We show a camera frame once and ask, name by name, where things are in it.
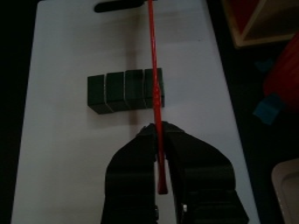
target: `red object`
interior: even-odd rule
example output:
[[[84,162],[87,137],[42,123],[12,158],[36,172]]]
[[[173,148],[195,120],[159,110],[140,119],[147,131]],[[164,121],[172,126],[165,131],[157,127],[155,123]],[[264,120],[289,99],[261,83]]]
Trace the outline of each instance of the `red object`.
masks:
[[[164,174],[164,133],[161,121],[161,91],[157,83],[156,72],[156,53],[155,53],[155,15],[153,2],[148,0],[148,15],[149,15],[149,32],[151,32],[151,48],[152,48],[152,64],[153,64],[153,122],[157,135],[157,170],[159,182],[157,193],[167,194],[165,174]]]
[[[285,111],[299,113],[299,32],[288,42],[264,81],[264,94],[277,94]]]

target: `black table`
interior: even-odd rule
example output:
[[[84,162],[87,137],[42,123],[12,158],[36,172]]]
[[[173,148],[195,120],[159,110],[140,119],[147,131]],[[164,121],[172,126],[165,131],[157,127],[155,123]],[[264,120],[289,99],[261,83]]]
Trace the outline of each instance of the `black table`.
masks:
[[[1,156],[0,156],[0,223],[10,223],[14,181],[24,121],[24,103],[33,43],[34,12],[38,0],[5,1],[1,59]],[[252,115],[263,99],[265,74],[255,62],[275,59],[285,43],[236,50],[221,11],[220,0],[208,0],[219,53],[237,120],[248,174],[261,224],[283,223],[271,183],[273,166],[299,158],[299,115],[281,113],[271,126]]]

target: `red stick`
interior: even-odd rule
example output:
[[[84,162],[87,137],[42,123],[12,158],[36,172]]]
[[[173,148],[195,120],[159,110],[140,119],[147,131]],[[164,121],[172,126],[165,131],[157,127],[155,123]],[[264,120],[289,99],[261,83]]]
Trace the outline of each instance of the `red stick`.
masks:
[[[164,133],[161,121],[161,91],[157,83],[156,73],[156,53],[155,53],[155,15],[153,15],[153,2],[148,2],[148,16],[149,16],[149,32],[151,32],[151,48],[152,48],[152,64],[153,64],[153,122],[157,135],[157,193],[167,194],[167,184],[164,175]]]

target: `blue object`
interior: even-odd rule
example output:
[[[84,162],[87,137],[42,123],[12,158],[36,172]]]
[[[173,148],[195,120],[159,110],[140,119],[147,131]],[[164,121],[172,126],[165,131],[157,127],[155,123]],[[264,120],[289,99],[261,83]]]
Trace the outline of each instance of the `blue object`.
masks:
[[[285,107],[277,94],[269,94],[265,99],[256,105],[253,115],[260,118],[261,122],[271,125]]]

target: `white cutting board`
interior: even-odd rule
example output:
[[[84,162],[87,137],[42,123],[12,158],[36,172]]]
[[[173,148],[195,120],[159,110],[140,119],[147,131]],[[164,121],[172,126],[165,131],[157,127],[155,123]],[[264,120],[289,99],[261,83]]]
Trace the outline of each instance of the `white cutting board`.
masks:
[[[147,6],[97,14],[99,1],[38,3],[13,224],[99,224],[108,162],[153,121],[151,109],[97,115],[87,106],[88,76],[152,65]],[[249,223],[257,224],[207,4],[159,0],[153,9],[163,119],[228,157]],[[173,224],[172,193],[156,204],[159,224]]]

